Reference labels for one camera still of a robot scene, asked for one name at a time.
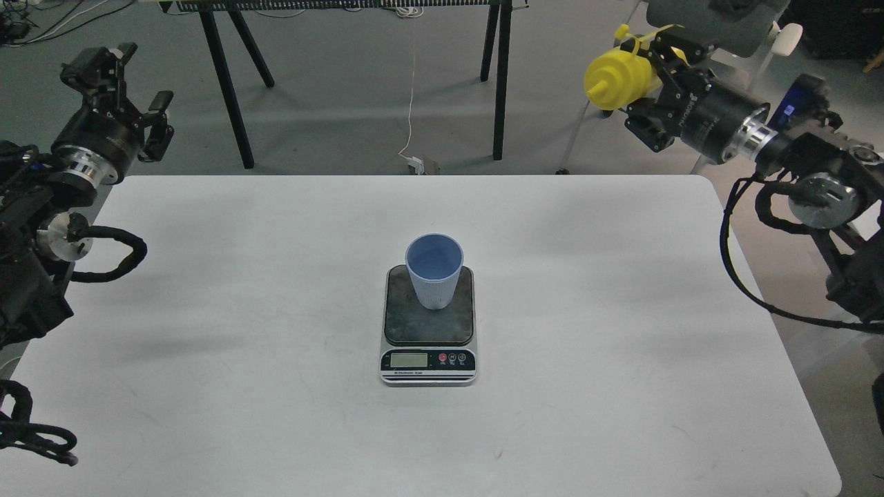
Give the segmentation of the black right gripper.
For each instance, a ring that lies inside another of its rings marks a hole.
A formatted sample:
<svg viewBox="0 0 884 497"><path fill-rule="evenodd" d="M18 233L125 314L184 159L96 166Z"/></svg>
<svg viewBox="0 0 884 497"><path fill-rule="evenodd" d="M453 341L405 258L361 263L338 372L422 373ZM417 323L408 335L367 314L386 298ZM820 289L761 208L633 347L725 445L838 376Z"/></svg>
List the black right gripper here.
<svg viewBox="0 0 884 497"><path fill-rule="evenodd" d="M706 72L687 72L710 59L719 40L679 24L645 35L626 24L618 28L618 48L650 67L663 84L663 97L639 98L625 105L625 127L654 153L681 139L713 164L736 155L736 136L745 120L766 119L771 104Z"/></svg>

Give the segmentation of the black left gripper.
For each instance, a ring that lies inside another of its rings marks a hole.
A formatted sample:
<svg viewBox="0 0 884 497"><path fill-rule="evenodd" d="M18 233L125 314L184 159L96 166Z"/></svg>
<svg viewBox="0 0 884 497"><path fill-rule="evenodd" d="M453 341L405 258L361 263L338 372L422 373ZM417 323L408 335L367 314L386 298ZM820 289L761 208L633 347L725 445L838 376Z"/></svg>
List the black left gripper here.
<svg viewBox="0 0 884 497"><path fill-rule="evenodd" d="M159 91L136 125L115 116L137 112L124 81L124 66L137 48L135 42L85 48L60 73L60 81L82 95L83 107L54 140L52 153L63 159L89 153L93 164L105 167L103 184L122 182L137 155L143 163L162 161L175 133L168 122L171 90Z"/></svg>

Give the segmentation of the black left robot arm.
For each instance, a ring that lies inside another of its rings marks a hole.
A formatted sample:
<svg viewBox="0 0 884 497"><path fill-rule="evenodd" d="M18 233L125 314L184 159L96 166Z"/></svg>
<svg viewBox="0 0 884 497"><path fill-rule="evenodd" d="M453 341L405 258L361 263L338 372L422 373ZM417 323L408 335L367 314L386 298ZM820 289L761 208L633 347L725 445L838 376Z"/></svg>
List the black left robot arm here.
<svg viewBox="0 0 884 497"><path fill-rule="evenodd" d="M127 97L124 69L136 51L133 42L85 48L63 65L60 79L82 104L50 150L2 141L3 347L44 337L72 317L71 282L118 280L146 258L142 238L79 213L100 186L123 182L135 161L162 160L173 139L173 92L158 92L146 111Z"/></svg>

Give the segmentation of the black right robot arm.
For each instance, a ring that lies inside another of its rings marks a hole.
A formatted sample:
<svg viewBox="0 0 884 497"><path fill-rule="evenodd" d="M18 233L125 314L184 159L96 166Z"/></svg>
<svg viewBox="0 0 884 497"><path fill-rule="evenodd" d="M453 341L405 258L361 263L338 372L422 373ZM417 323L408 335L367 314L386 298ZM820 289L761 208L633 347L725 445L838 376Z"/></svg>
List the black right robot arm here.
<svg viewBox="0 0 884 497"><path fill-rule="evenodd" d="M742 155L755 166L733 185L720 227L725 270L743 293L729 251L733 209L751 184L760 184L755 211L762 224L814 240L829 270L827 299L856 323L783 311L757 296L774 315L833 329L882 334L882 230L865 239L850 226L882 202L882 157L874 146L839 132L843 120L829 107L824 79L799 75L782 101L770 105L727 84L705 66L718 46L683 26L636 37L628 26L615 35L618 50L646 61L661 81L657 97L644 93L620 104L626 126L650 150L676 139L714 164Z"/></svg>

